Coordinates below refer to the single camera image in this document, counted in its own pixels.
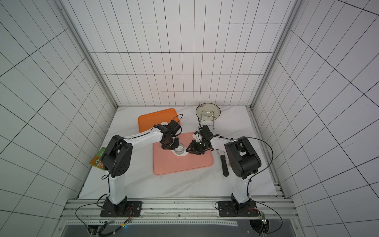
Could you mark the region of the white dough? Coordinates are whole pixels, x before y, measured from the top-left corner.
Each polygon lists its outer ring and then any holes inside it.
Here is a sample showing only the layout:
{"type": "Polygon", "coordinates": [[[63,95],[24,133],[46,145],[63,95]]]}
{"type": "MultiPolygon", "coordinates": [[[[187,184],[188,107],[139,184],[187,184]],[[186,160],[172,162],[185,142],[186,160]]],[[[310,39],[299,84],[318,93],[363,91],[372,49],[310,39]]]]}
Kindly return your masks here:
{"type": "Polygon", "coordinates": [[[189,153],[186,151],[186,148],[185,147],[178,147],[178,148],[176,148],[176,149],[174,149],[174,150],[172,150],[172,152],[175,154],[175,155],[177,155],[177,156],[179,156],[179,157],[183,157],[183,156],[186,156],[186,155],[188,155],[189,153]]]}

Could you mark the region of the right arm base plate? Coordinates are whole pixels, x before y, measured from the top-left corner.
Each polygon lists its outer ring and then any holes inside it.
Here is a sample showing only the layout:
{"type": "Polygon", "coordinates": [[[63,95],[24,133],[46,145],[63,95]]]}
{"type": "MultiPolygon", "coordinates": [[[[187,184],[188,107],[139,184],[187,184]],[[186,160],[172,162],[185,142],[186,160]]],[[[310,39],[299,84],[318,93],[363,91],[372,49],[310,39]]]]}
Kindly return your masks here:
{"type": "Polygon", "coordinates": [[[259,211],[254,201],[238,203],[237,201],[218,201],[216,209],[220,217],[258,217],[259,211]]]}

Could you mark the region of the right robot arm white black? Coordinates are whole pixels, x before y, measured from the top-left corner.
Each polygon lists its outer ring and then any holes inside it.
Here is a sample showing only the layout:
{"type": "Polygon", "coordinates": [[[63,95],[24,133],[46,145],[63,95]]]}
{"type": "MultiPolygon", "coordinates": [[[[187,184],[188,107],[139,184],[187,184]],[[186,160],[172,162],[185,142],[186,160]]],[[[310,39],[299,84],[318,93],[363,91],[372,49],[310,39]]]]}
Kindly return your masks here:
{"type": "Polygon", "coordinates": [[[246,209],[251,206],[252,201],[249,196],[248,177],[257,174],[262,166],[256,150],[253,148],[246,136],[237,139],[226,138],[220,134],[213,134],[209,127],[202,126],[193,134],[193,140],[186,148],[186,152],[194,155],[204,155],[207,151],[220,151],[223,170],[232,168],[237,177],[236,185],[231,199],[236,210],[246,209]]]}

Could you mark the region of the pink plastic tray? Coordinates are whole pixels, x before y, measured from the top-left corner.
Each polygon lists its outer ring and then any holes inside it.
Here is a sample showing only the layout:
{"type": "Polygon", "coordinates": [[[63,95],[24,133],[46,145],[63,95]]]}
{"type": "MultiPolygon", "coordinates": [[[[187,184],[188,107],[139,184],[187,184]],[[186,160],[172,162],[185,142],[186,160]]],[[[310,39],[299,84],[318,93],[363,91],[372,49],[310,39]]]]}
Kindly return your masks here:
{"type": "Polygon", "coordinates": [[[206,151],[204,155],[188,154],[179,157],[172,150],[163,150],[160,143],[153,144],[153,168],[156,175],[204,168],[213,164],[211,151],[206,151]]]}

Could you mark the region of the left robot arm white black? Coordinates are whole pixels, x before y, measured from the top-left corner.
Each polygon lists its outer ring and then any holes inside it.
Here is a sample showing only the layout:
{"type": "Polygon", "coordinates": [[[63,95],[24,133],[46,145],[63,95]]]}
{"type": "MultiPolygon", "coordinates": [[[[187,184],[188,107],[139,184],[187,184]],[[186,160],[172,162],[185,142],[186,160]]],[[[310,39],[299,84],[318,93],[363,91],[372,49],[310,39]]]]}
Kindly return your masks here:
{"type": "Polygon", "coordinates": [[[179,123],[171,120],[136,135],[115,135],[111,138],[101,157],[103,168],[109,173],[108,200],[111,204],[118,205],[126,199],[124,174],[130,167],[133,153],[154,143],[160,143],[164,150],[175,150],[180,144],[177,133],[181,130],[179,123]]]}

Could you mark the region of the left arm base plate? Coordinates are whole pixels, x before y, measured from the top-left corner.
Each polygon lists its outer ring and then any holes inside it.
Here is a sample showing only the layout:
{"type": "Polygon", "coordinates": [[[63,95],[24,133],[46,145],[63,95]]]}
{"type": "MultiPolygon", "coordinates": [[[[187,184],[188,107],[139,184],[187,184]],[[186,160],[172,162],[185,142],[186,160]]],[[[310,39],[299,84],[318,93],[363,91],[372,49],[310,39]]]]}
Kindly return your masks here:
{"type": "Polygon", "coordinates": [[[103,204],[100,216],[110,218],[139,217],[142,210],[142,204],[141,201],[123,200],[115,205],[109,200],[106,200],[103,204]]]}

